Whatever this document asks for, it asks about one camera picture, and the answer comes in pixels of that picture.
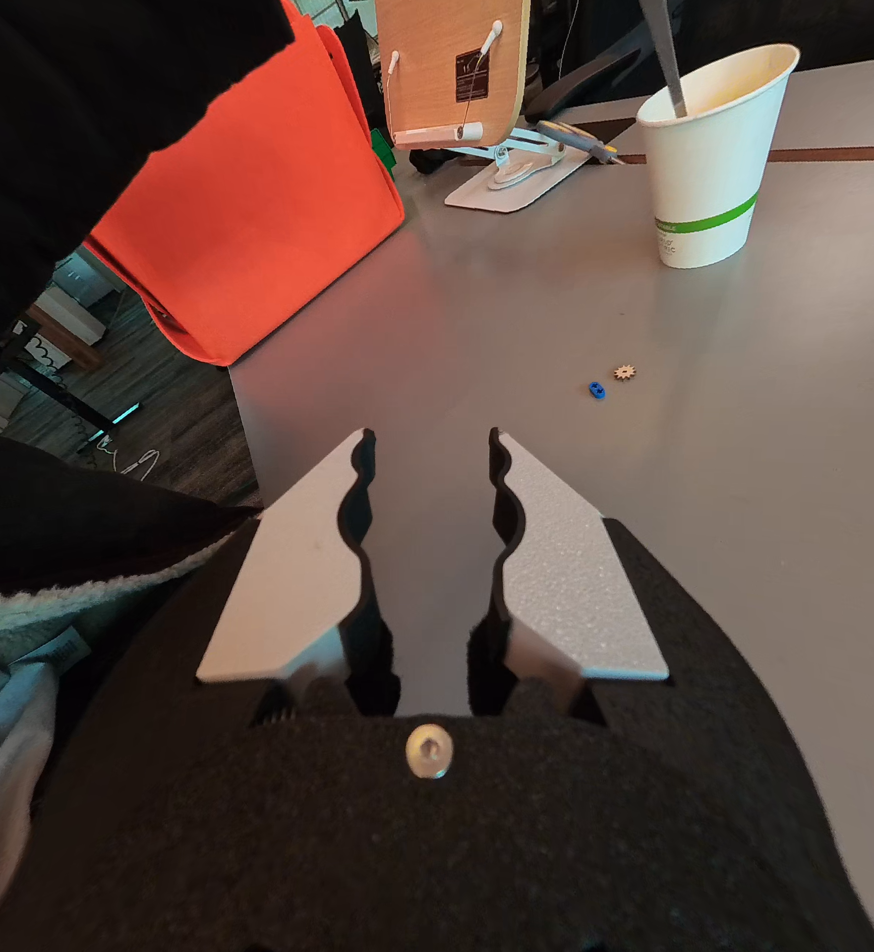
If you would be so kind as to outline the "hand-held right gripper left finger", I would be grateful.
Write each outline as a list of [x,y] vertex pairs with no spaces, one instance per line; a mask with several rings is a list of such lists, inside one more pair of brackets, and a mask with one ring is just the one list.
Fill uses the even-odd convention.
[[362,546],[375,450],[371,429],[354,431],[264,510],[198,665],[200,683],[277,682],[300,701],[327,678],[366,716],[396,712],[393,637]]

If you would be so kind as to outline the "orange felt bag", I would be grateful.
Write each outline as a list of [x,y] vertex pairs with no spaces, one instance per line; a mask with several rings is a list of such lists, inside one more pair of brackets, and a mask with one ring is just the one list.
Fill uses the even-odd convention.
[[345,47],[282,5],[290,46],[152,154],[84,242],[202,363],[237,361],[405,219]]

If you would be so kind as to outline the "person's left forearm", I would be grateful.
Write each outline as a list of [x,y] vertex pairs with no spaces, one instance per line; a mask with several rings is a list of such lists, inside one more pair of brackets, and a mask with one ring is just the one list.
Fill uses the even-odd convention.
[[277,1],[0,1],[0,337],[150,155],[293,39]]

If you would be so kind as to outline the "grey desk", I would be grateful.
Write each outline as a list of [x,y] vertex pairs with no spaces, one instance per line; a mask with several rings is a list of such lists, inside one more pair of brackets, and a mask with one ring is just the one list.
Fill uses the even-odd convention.
[[642,165],[502,216],[444,206],[469,168],[398,172],[405,225],[230,372],[265,503],[375,431],[399,711],[466,714],[511,433],[758,673],[874,920],[874,161],[772,163],[747,244],[697,270],[658,261]]

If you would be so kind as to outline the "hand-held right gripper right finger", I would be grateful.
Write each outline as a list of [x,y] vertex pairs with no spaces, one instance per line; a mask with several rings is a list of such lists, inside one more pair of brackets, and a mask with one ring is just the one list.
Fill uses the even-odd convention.
[[492,526],[503,549],[487,612],[469,638],[469,707],[502,713],[539,680],[563,712],[592,682],[670,678],[606,520],[511,434],[490,430]]

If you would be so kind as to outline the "wooden tablet stand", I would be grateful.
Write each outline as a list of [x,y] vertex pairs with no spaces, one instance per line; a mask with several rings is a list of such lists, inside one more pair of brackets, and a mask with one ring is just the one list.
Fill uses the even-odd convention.
[[447,149],[487,164],[444,199],[511,213],[589,160],[555,133],[519,127],[529,1],[376,2],[383,97],[396,150]]

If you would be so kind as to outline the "grey yellow scissors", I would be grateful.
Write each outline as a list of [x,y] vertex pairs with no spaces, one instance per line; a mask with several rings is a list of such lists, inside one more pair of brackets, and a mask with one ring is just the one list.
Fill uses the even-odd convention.
[[533,126],[533,130],[564,146],[587,153],[591,159],[601,165],[625,165],[617,149],[577,126],[561,122],[540,121]]

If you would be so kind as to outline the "white paper cup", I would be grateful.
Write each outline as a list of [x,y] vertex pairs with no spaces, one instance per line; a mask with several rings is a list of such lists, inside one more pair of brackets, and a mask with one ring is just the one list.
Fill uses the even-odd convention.
[[788,79],[800,49],[755,47],[681,79],[686,114],[668,89],[640,107],[662,264],[716,264],[744,246],[751,227]]

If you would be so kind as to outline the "person's dark jacket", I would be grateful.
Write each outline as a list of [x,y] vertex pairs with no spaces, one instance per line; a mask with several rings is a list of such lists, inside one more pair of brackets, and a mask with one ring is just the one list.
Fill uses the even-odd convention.
[[181,580],[261,510],[0,436],[0,904],[45,773],[112,669]]

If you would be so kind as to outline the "metal tweezers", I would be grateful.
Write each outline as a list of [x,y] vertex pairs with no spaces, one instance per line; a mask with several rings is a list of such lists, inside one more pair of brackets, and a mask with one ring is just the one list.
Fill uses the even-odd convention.
[[667,1],[639,1],[642,15],[655,46],[657,60],[677,118],[688,115],[681,86],[672,20]]

